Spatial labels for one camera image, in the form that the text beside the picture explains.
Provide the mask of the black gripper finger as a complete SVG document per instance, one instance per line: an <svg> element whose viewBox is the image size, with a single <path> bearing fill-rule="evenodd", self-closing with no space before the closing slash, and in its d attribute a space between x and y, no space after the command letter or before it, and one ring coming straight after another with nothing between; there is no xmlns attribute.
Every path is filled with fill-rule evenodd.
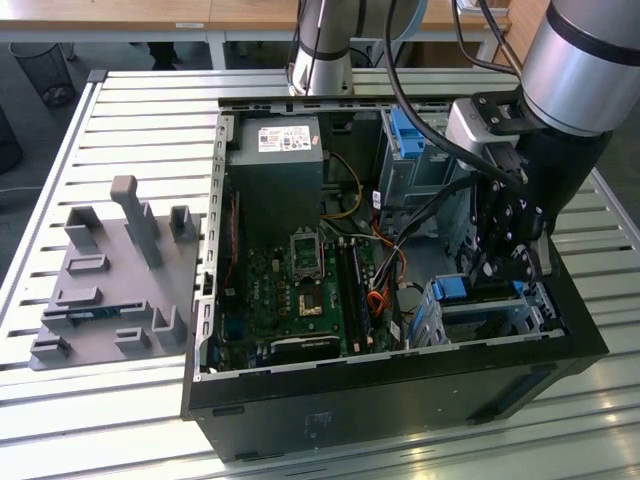
<svg viewBox="0 0 640 480"><path fill-rule="evenodd" d="M542 210L496 180L481 178L472 188L469 219L475 227L467 271L472 279L496 279L491 270L496 256L544 233Z"/></svg>
<svg viewBox="0 0 640 480"><path fill-rule="evenodd" d="M559 257L550 237L543 233L537 240L518 244L491 262L496 279L506 281L540 281L559 269Z"/></svg>

